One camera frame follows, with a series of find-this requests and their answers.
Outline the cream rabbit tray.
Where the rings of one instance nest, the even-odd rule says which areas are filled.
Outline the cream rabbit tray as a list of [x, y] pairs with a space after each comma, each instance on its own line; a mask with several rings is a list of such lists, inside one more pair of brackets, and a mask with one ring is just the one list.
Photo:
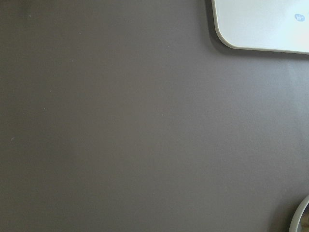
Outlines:
[[213, 0], [216, 34], [239, 50], [308, 54], [307, 0]]

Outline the white round plate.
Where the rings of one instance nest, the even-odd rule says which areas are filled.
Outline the white round plate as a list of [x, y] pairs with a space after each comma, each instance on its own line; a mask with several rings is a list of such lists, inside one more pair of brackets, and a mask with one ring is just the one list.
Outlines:
[[309, 232], [309, 196], [296, 209], [289, 232]]

